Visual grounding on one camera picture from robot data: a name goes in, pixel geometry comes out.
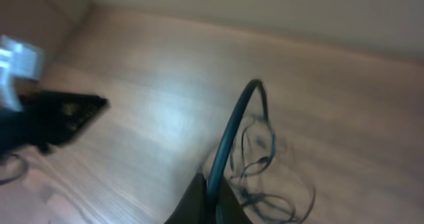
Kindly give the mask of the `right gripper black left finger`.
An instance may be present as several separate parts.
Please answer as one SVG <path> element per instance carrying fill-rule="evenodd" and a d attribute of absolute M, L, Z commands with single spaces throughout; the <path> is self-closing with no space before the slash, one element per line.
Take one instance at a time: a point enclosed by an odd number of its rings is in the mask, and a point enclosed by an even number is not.
<path fill-rule="evenodd" d="M 205 224 L 206 223 L 206 179 L 196 173 L 181 200 L 165 224 Z"/>

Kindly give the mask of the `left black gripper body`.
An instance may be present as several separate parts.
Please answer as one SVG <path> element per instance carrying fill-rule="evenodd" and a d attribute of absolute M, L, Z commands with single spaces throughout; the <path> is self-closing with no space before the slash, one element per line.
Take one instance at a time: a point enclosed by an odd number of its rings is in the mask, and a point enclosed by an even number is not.
<path fill-rule="evenodd" d="M 1 154 L 26 145 L 48 154 L 48 116 L 46 98 L 42 94 L 25 97 L 23 111 L 1 108 Z"/>

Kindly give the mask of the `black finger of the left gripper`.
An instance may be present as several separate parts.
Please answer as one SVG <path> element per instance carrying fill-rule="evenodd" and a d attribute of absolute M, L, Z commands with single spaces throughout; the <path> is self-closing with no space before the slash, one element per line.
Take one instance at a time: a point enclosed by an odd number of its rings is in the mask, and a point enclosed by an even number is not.
<path fill-rule="evenodd" d="M 82 133 L 108 108 L 99 95 L 41 91 L 36 96 L 37 123 L 48 144 L 60 146 Z"/>

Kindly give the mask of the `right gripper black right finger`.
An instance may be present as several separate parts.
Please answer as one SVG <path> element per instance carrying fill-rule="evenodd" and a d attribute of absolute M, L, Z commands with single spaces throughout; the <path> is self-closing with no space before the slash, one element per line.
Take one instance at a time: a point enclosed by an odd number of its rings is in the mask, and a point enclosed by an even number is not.
<path fill-rule="evenodd" d="M 215 214 L 217 224 L 252 224 L 226 179 L 222 180 Z"/>

